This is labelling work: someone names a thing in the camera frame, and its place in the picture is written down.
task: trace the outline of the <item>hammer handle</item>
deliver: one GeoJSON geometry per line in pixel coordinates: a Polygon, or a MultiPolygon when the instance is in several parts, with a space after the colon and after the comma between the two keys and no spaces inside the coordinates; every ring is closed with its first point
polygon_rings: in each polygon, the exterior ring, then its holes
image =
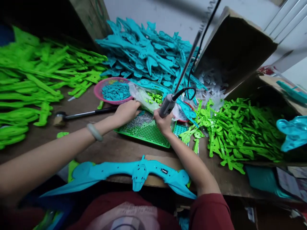
{"type": "Polygon", "coordinates": [[[100,110],[95,110],[95,111],[92,111],[92,112],[86,112],[86,113],[79,113],[79,114],[75,114],[75,115],[70,115],[70,116],[66,116],[64,118],[64,120],[71,120],[71,119],[75,119],[75,118],[79,118],[79,117],[86,117],[86,116],[90,116],[90,115],[114,112],[114,111],[117,110],[117,107],[118,106],[112,106],[112,107],[108,107],[108,108],[104,108],[104,109],[100,109],[100,110]]]}

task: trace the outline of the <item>person's left hand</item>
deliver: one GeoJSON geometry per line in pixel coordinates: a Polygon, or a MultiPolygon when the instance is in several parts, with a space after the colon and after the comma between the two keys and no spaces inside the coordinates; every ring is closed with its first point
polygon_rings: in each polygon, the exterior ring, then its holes
{"type": "Polygon", "coordinates": [[[137,109],[141,103],[135,100],[130,100],[118,106],[115,114],[112,116],[118,126],[122,126],[132,121],[141,112],[137,109]]]}

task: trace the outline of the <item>bangle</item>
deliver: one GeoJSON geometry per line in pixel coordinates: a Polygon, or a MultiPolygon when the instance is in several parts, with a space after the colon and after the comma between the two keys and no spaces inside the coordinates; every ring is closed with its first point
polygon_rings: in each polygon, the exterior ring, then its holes
{"type": "Polygon", "coordinates": [[[95,126],[93,126],[93,124],[89,123],[86,125],[88,131],[93,135],[93,137],[95,137],[95,139],[99,142],[102,142],[103,137],[100,135],[100,133],[98,132],[98,130],[95,128],[95,126]]]}

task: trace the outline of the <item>hand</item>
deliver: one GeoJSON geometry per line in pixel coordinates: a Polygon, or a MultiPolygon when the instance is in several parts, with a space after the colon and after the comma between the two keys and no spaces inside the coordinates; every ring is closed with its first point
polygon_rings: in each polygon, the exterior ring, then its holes
{"type": "Polygon", "coordinates": [[[170,124],[172,122],[173,113],[171,112],[165,118],[162,118],[159,115],[159,110],[160,110],[160,108],[156,109],[153,112],[153,116],[154,116],[154,118],[156,120],[156,123],[157,123],[157,126],[158,126],[159,130],[161,131],[161,133],[163,135],[166,135],[168,133],[172,133],[172,130],[170,128],[170,124]]]}
{"type": "Polygon", "coordinates": [[[141,103],[135,100],[130,100],[118,106],[115,114],[112,116],[117,126],[123,126],[124,124],[132,121],[141,112],[137,109],[141,106],[141,103]]]}

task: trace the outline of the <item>pile of green plastic parts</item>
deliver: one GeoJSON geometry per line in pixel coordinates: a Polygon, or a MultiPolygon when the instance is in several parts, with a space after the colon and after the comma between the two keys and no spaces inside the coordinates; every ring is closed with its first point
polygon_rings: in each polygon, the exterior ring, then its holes
{"type": "MultiPolygon", "coordinates": [[[[285,135],[276,127],[276,117],[269,107],[252,106],[249,99],[238,98],[225,101],[219,112],[211,109],[209,100],[205,108],[202,101],[196,111],[196,122],[200,128],[205,127],[209,134],[209,156],[216,153],[223,160],[222,166],[236,169],[245,174],[242,161],[283,160],[280,148],[285,135]]],[[[190,141],[199,129],[195,125],[179,136],[182,141],[190,141]]]]}
{"type": "Polygon", "coordinates": [[[158,104],[162,104],[162,95],[160,94],[154,94],[154,93],[150,93],[150,92],[147,92],[148,96],[151,97],[151,100],[145,100],[146,102],[148,102],[149,104],[152,104],[153,102],[156,102],[158,104]]]}
{"type": "Polygon", "coordinates": [[[28,123],[46,125],[50,103],[64,98],[61,87],[79,98],[106,78],[100,76],[106,56],[13,29],[15,42],[0,47],[0,149],[23,140],[28,123]]]}

